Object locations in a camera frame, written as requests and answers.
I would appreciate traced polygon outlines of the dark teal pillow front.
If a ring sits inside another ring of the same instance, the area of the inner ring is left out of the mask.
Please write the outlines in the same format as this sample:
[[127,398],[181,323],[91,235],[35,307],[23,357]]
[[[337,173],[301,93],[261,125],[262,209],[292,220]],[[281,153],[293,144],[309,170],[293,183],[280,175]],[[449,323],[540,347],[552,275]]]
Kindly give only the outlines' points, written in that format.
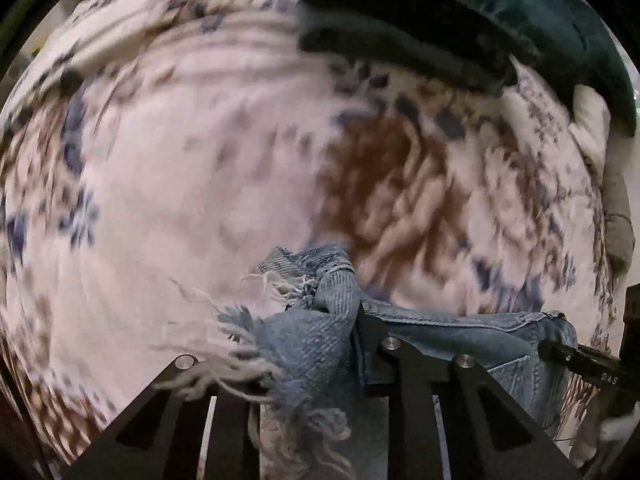
[[536,70],[559,100],[574,110],[578,84],[605,100],[616,126],[637,129],[634,88],[600,16],[582,0],[463,0],[516,41],[513,55]]

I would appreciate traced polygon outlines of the folded dark jeans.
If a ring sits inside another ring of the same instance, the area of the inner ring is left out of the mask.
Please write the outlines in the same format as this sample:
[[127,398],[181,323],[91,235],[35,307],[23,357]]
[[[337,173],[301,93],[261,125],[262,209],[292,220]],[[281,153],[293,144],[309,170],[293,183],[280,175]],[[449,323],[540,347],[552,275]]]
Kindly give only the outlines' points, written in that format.
[[536,60],[530,40],[461,0],[299,0],[298,45],[410,68],[498,96]]

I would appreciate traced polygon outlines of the light blue denim shorts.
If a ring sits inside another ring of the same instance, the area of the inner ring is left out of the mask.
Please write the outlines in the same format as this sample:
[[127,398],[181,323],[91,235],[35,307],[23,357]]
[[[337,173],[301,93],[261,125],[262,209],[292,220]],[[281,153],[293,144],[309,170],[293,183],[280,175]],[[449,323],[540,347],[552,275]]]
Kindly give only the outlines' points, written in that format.
[[546,434],[558,429],[567,374],[537,348],[546,339],[576,344],[560,312],[458,318],[399,307],[364,292],[334,245],[274,248],[247,275],[242,294],[240,304],[216,308],[208,320],[166,324],[160,344],[200,358],[172,381],[180,396],[196,400],[219,386],[252,402],[262,478],[382,477],[387,405],[359,388],[350,342],[359,313],[430,358],[474,356]]

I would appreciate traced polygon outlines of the grey folded garment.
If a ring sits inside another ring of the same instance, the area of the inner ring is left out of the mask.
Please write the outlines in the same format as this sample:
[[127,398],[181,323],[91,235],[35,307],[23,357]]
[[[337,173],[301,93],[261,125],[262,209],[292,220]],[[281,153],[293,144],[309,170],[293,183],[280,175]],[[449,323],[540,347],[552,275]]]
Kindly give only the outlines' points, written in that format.
[[632,225],[627,185],[624,178],[626,149],[631,138],[613,128],[608,136],[602,182],[605,251],[614,276],[626,274],[634,256],[636,236]]

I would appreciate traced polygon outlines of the floral quilt bedspread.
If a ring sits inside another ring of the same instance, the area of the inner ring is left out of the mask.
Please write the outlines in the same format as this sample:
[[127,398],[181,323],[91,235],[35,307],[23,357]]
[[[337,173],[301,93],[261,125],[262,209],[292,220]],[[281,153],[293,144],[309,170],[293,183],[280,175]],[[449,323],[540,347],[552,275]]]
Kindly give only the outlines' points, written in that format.
[[608,348],[600,186],[531,67],[498,96],[298,45],[299,0],[86,0],[1,113],[1,352],[66,464],[243,300],[274,248],[458,318],[560,312]]

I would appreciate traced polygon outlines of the white folded garment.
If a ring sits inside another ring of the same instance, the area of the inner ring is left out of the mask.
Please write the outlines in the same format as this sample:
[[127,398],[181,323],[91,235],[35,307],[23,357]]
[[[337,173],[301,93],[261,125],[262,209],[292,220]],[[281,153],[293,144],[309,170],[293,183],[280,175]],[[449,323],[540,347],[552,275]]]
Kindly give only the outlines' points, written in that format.
[[570,133],[592,172],[602,177],[611,113],[605,99],[591,87],[576,84],[573,96],[573,120]]

